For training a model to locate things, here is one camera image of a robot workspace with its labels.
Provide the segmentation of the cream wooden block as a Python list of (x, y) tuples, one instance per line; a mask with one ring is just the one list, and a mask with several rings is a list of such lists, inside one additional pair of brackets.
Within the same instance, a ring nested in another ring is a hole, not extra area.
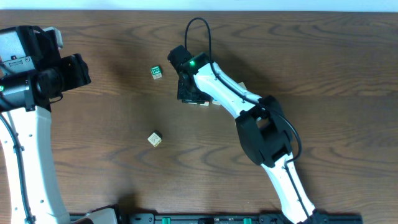
[(246, 88), (246, 86), (245, 86), (245, 84), (243, 82), (238, 83), (238, 85), (241, 86), (243, 89), (247, 90), (247, 88)]

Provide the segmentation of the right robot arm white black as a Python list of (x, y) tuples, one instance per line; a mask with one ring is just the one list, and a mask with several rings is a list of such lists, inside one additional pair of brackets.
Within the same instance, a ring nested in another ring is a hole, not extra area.
[(273, 96), (263, 98), (246, 90), (205, 53), (193, 56), (179, 45), (167, 59), (178, 74), (179, 100), (204, 103), (212, 98), (232, 115), (243, 151), (269, 176), (285, 218), (292, 223), (314, 222), (315, 206), (294, 165), (292, 140), (299, 136), (279, 102)]

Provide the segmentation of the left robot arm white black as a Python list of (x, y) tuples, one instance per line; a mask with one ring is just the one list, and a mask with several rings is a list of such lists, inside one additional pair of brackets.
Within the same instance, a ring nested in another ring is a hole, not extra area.
[(61, 57), (55, 27), (1, 30), (1, 146), (12, 223), (70, 223), (51, 150), (51, 105), (90, 84), (80, 54)]

